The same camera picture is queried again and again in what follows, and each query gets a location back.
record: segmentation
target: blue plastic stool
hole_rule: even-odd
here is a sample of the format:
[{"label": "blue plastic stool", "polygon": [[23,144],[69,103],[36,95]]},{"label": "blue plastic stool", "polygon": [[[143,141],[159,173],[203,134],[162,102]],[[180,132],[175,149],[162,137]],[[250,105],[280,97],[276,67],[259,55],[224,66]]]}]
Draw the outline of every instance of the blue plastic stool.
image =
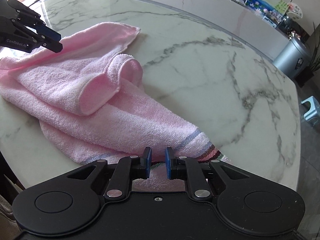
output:
[{"label": "blue plastic stool", "polygon": [[304,119],[309,122],[312,126],[318,123],[320,118],[320,104],[315,99],[314,96],[307,98],[306,100],[302,101],[301,104],[306,102],[310,103],[310,110],[306,112],[303,117]]}]

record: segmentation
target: metal pivot screw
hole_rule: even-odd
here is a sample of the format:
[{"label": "metal pivot screw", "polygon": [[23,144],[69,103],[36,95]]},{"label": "metal pivot screw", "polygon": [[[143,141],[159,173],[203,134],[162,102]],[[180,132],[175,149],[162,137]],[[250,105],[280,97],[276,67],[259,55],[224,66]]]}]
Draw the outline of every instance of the metal pivot screw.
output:
[{"label": "metal pivot screw", "polygon": [[195,196],[197,197],[209,197],[210,192],[205,189],[199,189],[195,192]]},{"label": "metal pivot screw", "polygon": [[119,189],[112,189],[107,192],[108,197],[120,197],[122,195],[122,191]]}]

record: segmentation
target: white marble surface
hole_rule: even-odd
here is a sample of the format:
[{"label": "white marble surface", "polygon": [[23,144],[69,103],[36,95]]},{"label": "white marble surface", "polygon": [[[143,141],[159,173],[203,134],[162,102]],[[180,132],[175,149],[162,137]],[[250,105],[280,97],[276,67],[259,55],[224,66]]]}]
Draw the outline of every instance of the white marble surface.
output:
[{"label": "white marble surface", "polygon": [[[252,49],[194,18],[137,0],[47,0],[34,8],[62,36],[105,21],[140,27],[126,53],[143,66],[146,93],[197,125],[234,165],[296,189],[296,88]],[[44,138],[34,117],[2,98],[0,112],[0,150],[25,187],[78,166]]]},{"label": "white marble surface", "polygon": [[274,60],[288,38],[249,9],[231,0],[151,0],[184,10],[216,24]]}]

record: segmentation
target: floor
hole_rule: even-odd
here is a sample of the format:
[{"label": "floor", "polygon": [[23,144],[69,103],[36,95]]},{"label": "floor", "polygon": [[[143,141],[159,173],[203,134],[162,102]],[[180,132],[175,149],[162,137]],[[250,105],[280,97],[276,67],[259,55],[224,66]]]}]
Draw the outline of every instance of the floor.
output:
[{"label": "floor", "polygon": [[[314,96],[320,102],[320,88],[309,81],[301,89],[299,101]],[[299,105],[301,116],[301,160],[297,192],[306,204],[298,231],[307,239],[320,240],[320,123],[310,126],[303,118],[307,109]]]}]

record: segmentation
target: blue gripper pad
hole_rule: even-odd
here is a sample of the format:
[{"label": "blue gripper pad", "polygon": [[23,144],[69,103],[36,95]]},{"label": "blue gripper pad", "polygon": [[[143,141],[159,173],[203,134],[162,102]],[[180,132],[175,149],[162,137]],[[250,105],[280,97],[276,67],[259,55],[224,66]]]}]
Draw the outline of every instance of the blue gripper pad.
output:
[{"label": "blue gripper pad", "polygon": [[36,26],[35,29],[36,29],[38,34],[47,36],[47,37],[53,39],[54,41],[60,41],[61,40],[61,34],[60,33],[55,32],[54,30],[48,28],[45,25]]},{"label": "blue gripper pad", "polygon": [[168,179],[170,179],[171,178],[171,160],[170,160],[168,149],[165,149],[164,155],[165,155],[165,166],[167,168],[167,177]]},{"label": "blue gripper pad", "polygon": [[152,150],[149,150],[148,157],[147,157],[147,163],[146,163],[146,177],[150,178],[150,169],[151,169],[151,162],[152,162]]}]

